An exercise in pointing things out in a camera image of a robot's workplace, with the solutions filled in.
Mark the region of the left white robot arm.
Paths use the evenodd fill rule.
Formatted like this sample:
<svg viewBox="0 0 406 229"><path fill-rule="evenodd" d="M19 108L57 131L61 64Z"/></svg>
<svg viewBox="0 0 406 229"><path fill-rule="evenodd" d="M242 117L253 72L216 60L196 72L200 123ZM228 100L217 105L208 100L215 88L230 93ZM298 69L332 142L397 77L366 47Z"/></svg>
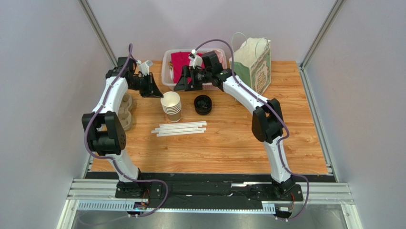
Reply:
<svg viewBox="0 0 406 229"><path fill-rule="evenodd" d="M145 190L139 168L127 154L126 133L119 120L119 108L128 89L139 91L142 97L162 98L149 68L152 61L136 61L132 57L120 57L118 66L106 74L103 94L91 113L81 118L84 128L84 144L88 153L98 159L106 159L119 176L117 188L122 192Z"/></svg>

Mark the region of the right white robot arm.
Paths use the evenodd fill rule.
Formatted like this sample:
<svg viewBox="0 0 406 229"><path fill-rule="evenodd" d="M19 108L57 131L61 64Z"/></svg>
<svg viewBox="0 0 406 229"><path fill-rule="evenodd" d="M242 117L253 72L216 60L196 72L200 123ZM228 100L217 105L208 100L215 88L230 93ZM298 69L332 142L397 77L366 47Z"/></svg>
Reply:
<svg viewBox="0 0 406 229"><path fill-rule="evenodd" d="M287 166L283 146L283 122L280 103L268 100L247 86L231 69L223 68L214 51L202 56L190 53L190 64L182 68L180 79L174 90L202 90L204 83L211 83L231 95L252 113L252 133L263 143L271 167L271 182L274 192L285 195L295 182Z"/></svg>

